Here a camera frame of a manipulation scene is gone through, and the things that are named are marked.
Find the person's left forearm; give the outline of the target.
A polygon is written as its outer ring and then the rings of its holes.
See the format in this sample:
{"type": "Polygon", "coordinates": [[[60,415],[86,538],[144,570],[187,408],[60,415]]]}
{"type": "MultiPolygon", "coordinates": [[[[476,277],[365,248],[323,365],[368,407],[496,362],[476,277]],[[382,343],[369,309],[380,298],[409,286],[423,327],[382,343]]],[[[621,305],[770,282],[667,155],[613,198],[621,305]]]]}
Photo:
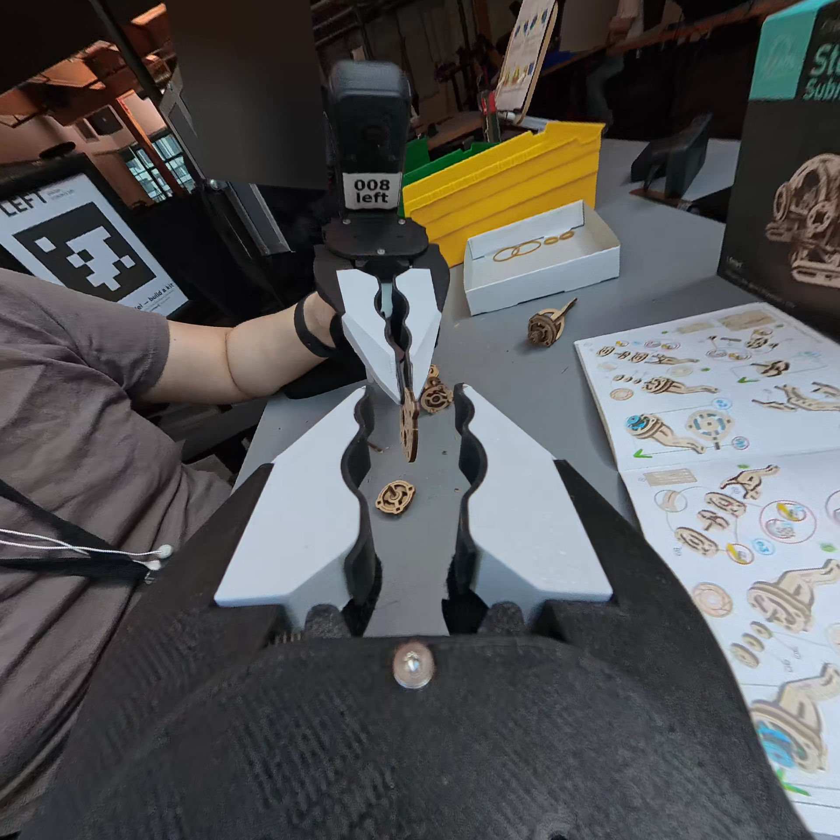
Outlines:
{"type": "Polygon", "coordinates": [[[295,309],[233,328],[168,323],[162,372],[138,392],[142,403],[237,404],[279,389],[325,358],[298,336],[295,309]]]}

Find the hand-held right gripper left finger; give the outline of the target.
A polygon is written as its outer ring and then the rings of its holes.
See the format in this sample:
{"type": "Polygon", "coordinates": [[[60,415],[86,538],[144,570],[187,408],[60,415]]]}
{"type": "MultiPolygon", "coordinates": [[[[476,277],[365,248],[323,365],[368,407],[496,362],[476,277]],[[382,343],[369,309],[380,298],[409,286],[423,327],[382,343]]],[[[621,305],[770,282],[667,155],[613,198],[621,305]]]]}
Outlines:
{"type": "Polygon", "coordinates": [[[278,607],[292,632],[329,606],[351,635],[364,634],[382,588],[361,493],[374,425],[374,390],[360,386],[271,461],[216,606],[278,607]]]}

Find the small wooden gear assembly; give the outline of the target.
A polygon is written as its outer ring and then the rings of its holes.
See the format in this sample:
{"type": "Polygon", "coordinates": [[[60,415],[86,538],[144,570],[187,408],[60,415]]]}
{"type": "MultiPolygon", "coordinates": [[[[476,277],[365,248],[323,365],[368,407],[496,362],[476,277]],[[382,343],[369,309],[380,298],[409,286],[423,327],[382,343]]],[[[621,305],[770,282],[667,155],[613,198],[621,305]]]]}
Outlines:
{"type": "Polygon", "coordinates": [[[454,392],[442,382],[438,366],[430,364],[423,390],[418,399],[420,407],[429,414],[444,411],[454,401],[454,392]]]}

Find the green plastic bin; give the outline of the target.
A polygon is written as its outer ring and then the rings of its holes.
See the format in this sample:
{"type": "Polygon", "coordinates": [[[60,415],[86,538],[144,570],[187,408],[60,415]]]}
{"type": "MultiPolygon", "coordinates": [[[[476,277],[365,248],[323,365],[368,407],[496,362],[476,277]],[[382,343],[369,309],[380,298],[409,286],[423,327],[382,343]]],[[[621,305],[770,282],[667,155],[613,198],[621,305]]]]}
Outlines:
{"type": "Polygon", "coordinates": [[[472,136],[443,143],[433,149],[429,143],[426,137],[408,142],[402,176],[403,188],[498,145],[498,142],[477,140],[472,136]]]}

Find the yellow plastic bin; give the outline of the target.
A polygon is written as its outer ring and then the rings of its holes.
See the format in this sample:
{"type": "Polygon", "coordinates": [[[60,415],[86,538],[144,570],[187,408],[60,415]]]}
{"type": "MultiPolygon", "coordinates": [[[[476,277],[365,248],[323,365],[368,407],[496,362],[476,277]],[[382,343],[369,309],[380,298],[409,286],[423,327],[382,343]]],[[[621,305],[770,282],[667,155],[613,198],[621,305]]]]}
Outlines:
{"type": "Polygon", "coordinates": [[[467,242],[577,201],[595,206],[604,126],[550,121],[403,188],[403,210],[449,267],[467,242]]]}

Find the person's grey shirt torso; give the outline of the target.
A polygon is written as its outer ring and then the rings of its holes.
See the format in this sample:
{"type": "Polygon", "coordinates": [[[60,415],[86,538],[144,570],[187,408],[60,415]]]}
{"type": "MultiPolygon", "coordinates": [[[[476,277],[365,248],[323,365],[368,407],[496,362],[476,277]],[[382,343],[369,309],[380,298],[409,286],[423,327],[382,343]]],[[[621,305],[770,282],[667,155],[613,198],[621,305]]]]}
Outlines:
{"type": "MultiPolygon", "coordinates": [[[[8,269],[1,316],[2,481],[115,549],[179,548],[231,487],[134,410],[167,361],[165,318],[8,269]]],[[[50,787],[134,587],[2,569],[2,837],[50,787]]]]}

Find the person's left hand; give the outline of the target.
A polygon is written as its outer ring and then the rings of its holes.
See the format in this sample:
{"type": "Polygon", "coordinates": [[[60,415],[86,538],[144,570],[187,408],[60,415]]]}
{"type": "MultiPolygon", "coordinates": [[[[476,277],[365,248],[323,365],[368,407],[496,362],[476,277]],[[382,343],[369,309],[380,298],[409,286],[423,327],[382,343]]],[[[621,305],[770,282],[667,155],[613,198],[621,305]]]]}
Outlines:
{"type": "Polygon", "coordinates": [[[337,313],[314,291],[304,302],[303,318],[311,336],[326,350],[335,350],[332,325],[337,313]]]}

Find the plywood board with print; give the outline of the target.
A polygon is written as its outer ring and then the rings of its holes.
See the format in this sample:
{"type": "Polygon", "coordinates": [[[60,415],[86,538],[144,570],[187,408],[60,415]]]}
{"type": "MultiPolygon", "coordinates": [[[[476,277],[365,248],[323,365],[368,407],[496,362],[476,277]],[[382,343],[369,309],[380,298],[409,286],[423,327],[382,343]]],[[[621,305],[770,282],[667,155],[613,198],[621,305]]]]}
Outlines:
{"type": "Polygon", "coordinates": [[[494,90],[503,122],[519,125],[526,118],[558,16],[557,1],[521,2],[494,90]]]}

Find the wooden wheel assembly with stick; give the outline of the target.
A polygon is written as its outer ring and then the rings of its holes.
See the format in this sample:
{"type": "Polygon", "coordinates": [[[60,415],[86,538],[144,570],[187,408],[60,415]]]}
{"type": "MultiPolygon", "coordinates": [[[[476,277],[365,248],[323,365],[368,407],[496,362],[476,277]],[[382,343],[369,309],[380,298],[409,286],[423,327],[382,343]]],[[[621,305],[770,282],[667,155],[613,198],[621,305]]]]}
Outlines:
{"type": "Polygon", "coordinates": [[[549,348],[563,334],[568,312],[574,307],[573,298],[559,308],[546,308],[533,314],[528,321],[527,338],[535,347],[549,348]]]}

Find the round wooden disc part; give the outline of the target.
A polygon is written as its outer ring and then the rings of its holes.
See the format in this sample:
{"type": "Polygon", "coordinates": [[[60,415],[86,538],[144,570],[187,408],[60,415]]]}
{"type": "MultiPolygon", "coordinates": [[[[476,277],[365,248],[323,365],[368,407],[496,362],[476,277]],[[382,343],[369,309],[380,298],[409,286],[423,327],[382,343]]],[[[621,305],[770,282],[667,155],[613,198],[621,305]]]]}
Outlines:
{"type": "Polygon", "coordinates": [[[419,403],[412,389],[403,387],[401,415],[400,415],[400,439],[402,451],[408,463],[414,463],[418,450],[418,418],[419,403]]]}

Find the white marker sign board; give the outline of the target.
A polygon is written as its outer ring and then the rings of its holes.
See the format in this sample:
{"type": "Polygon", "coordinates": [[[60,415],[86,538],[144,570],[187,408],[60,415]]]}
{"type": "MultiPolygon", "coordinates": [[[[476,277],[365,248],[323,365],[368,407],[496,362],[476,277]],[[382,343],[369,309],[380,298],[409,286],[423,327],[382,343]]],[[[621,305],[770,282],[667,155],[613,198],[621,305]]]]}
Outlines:
{"type": "Polygon", "coordinates": [[[189,297],[87,156],[3,164],[1,174],[3,268],[139,311],[184,312],[189,297]]]}

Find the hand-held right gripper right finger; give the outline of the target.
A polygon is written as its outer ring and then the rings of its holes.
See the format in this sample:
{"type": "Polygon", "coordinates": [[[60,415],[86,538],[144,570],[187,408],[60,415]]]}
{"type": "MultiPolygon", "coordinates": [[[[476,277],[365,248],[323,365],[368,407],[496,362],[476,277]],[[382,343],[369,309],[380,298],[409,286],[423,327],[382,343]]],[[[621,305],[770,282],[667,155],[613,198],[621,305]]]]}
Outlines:
{"type": "Polygon", "coordinates": [[[497,604],[527,627],[546,602],[603,604],[613,588],[548,449],[468,384],[455,387],[460,498],[446,627],[474,634],[497,604]]]}

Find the oval wooden model part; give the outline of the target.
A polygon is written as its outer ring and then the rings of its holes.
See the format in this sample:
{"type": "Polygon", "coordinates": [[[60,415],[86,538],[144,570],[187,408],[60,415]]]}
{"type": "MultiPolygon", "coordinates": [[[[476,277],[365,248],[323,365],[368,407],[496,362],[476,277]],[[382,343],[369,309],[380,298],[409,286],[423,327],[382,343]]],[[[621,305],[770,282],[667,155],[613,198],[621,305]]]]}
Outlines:
{"type": "Polygon", "coordinates": [[[375,500],[375,507],[386,515],[400,516],[411,506],[415,494],[412,483],[396,479],[383,487],[375,500]]]}

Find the dark model kit box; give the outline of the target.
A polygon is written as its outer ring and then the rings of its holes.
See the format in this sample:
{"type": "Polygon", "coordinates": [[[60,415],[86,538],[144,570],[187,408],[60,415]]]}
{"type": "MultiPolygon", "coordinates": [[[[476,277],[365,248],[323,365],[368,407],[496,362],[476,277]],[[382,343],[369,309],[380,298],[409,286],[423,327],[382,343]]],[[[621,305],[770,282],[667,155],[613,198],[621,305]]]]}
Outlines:
{"type": "Polygon", "coordinates": [[[833,329],[839,309],[839,2],[762,26],[718,274],[833,329]]]}

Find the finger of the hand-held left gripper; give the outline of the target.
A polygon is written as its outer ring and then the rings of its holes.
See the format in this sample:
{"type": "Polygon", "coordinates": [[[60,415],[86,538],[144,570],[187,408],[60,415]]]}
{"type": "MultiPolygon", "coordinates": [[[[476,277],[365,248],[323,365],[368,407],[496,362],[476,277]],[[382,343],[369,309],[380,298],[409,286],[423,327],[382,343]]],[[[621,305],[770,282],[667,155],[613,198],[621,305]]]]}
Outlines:
{"type": "Polygon", "coordinates": [[[393,341],[391,326],[377,308],[381,285],[375,276],[355,268],[339,269],[343,335],[364,364],[367,378],[391,400],[403,402],[402,351],[393,341]]]}
{"type": "Polygon", "coordinates": [[[442,312],[438,308],[430,269],[411,268],[394,278],[389,318],[395,349],[395,383],[391,399],[401,401],[404,389],[415,396],[423,390],[432,363],[442,312]]]}

